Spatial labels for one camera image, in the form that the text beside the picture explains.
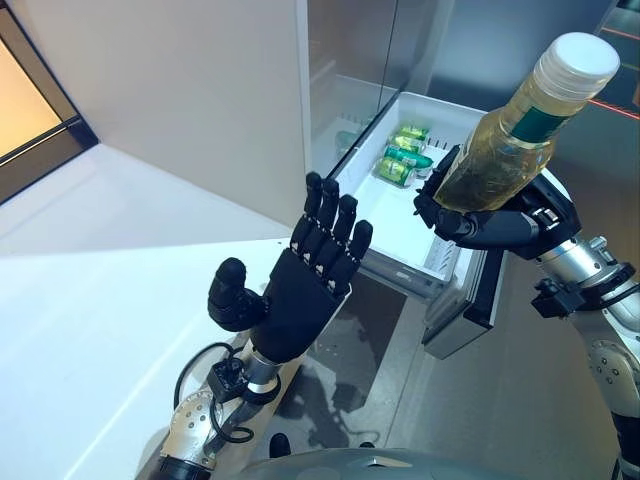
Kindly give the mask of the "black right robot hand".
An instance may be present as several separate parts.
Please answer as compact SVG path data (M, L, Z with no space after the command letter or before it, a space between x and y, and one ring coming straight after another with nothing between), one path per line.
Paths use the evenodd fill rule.
M435 164L413 200L414 213L439 238L462 248L500 249L532 260L581 231L573 201L546 172L497 210L460 213L439 204L435 192L459 152L460 147L455 145Z

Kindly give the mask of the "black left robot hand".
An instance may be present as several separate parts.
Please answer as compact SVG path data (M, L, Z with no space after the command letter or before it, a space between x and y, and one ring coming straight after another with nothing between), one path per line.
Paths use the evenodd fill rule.
M332 178L306 175L303 215L274 265L264 293L245 287L246 267L230 257L211 283L209 316L229 332L249 331L257 352L275 364L304 353L351 292L373 236L356 219L358 201Z

